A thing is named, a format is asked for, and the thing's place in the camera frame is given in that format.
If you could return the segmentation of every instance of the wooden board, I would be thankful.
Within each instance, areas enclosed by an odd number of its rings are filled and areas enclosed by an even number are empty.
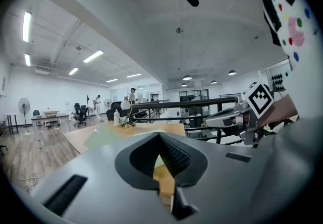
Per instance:
[[[107,127],[110,130],[117,132],[120,135],[120,137],[123,137],[124,139],[129,139],[136,134],[146,133],[149,131],[154,131],[159,129],[162,129],[167,133],[173,133],[173,134],[185,136],[183,124],[137,123],[135,127],[125,128],[125,127],[115,126],[113,121],[90,126],[73,132],[65,133],[64,136],[79,153],[84,153],[85,151],[88,150],[88,148],[84,145],[85,142],[94,133],[94,130],[99,129],[101,125],[107,125]],[[155,168],[153,178],[159,182],[160,195],[174,194],[175,181],[165,165]]]

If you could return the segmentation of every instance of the person's arm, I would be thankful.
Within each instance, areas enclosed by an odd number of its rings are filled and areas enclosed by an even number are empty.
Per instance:
[[[297,110],[289,95],[274,102],[268,111],[260,118],[259,127],[279,122],[297,115]]]

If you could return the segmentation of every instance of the white ceiling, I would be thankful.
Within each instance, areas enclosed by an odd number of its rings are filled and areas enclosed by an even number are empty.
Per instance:
[[[25,11],[32,12],[29,43],[22,41]],[[25,65],[24,53],[29,53],[33,67],[47,67],[59,77],[107,86],[107,80],[126,81],[130,74],[150,77],[115,45],[49,0],[16,0],[7,12],[2,31],[7,53],[17,66]],[[103,55],[88,64],[83,62],[99,49]],[[69,76],[74,67],[79,71]]]
[[[162,66],[168,88],[180,87],[186,74],[208,86],[211,80],[221,83],[285,58],[281,48],[272,44],[261,0],[199,1],[199,7],[194,8],[185,0],[122,0],[132,16],[139,12],[143,18],[138,30],[144,36],[149,33],[154,47],[149,50],[149,65],[152,68],[156,64]],[[26,46],[21,41],[22,16],[30,7],[34,42]],[[138,57],[137,63],[134,62],[129,53],[131,58],[109,42],[107,36],[103,38],[72,14],[48,0],[17,0],[6,24],[11,33],[7,43],[13,47],[12,60],[23,62],[27,50],[34,64],[49,64],[65,77],[72,68],[79,67],[80,71],[73,78],[96,83],[112,78],[124,81],[128,73],[149,75],[139,66],[144,64]],[[176,33],[178,27],[184,30],[180,35]],[[105,52],[103,56],[88,65],[82,63],[98,48]],[[238,74],[229,77],[231,69]],[[151,69],[146,70],[157,78]]]

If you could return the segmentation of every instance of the wooden floor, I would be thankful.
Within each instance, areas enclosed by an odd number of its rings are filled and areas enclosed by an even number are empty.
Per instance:
[[[106,115],[101,115],[101,119],[91,117],[87,119],[87,127],[97,125],[100,120],[107,122]],[[84,125],[74,127],[76,122],[71,120],[71,131],[86,128]],[[8,151],[2,148],[4,157],[2,158],[2,168],[11,181],[14,178],[25,179],[33,177],[37,172],[43,172],[44,175],[49,175],[54,170],[71,161],[76,152],[71,151],[69,144],[63,133],[69,131],[67,123],[62,122],[62,125],[56,128],[47,129],[44,125],[38,127],[40,141],[36,139],[33,127],[19,127],[19,134],[10,136],[3,133],[0,136],[0,145],[6,145]],[[34,183],[34,180],[14,180],[15,185],[22,189]],[[37,186],[27,190],[28,193]],[[171,210],[171,197],[161,196],[161,200],[165,207]]]

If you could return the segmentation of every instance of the fan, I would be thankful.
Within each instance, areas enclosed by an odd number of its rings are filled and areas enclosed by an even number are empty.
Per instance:
[[[110,99],[106,99],[104,101],[104,105],[107,107],[107,109],[109,110],[110,109],[110,105],[111,105],[111,100]]]
[[[18,103],[18,108],[19,108],[19,111],[24,114],[24,117],[25,117],[25,125],[24,127],[28,127],[27,123],[26,123],[26,114],[29,112],[30,110],[30,103],[29,103],[29,100],[26,99],[26,98],[22,98],[19,100],[19,103]]]

